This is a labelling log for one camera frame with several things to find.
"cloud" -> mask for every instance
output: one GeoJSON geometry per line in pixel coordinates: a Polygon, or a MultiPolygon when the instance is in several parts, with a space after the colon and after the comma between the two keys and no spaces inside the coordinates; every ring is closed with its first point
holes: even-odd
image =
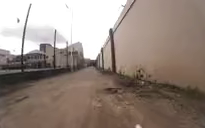
{"type": "MultiPolygon", "coordinates": [[[[32,26],[29,25],[26,30],[26,40],[35,43],[53,43],[54,40],[54,28],[50,26],[32,26]]],[[[22,38],[23,27],[17,28],[4,28],[1,34],[5,37],[22,38]]],[[[57,31],[56,36],[57,43],[64,43],[66,39],[57,31]]]]}

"unpaved road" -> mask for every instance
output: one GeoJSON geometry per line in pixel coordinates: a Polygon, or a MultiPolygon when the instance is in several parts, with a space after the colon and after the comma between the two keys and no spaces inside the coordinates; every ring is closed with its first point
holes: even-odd
{"type": "Polygon", "coordinates": [[[120,86],[94,68],[26,84],[33,86],[0,98],[1,128],[197,127],[172,110],[113,92],[120,86]]]}

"dirt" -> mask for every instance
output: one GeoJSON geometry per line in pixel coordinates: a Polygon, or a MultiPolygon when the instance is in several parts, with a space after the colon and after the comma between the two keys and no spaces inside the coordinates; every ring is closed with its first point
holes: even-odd
{"type": "Polygon", "coordinates": [[[1,128],[205,127],[200,100],[152,85],[126,87],[92,67],[31,85],[0,98],[1,128]]]}

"sky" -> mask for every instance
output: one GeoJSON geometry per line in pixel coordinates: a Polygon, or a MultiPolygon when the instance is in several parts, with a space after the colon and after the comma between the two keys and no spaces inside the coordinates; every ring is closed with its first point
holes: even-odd
{"type": "Polygon", "coordinates": [[[39,49],[40,43],[53,44],[55,29],[56,46],[66,47],[72,23],[72,42],[81,42],[85,58],[95,59],[126,0],[0,0],[0,48],[20,54],[30,3],[24,53],[39,49]]]}

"fence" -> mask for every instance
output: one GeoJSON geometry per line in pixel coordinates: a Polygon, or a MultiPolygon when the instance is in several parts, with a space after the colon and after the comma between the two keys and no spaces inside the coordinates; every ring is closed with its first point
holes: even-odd
{"type": "MultiPolygon", "coordinates": [[[[118,73],[205,91],[205,0],[128,0],[113,30],[118,73]]],[[[99,54],[105,70],[111,44],[108,37],[104,64],[99,54]]]]}

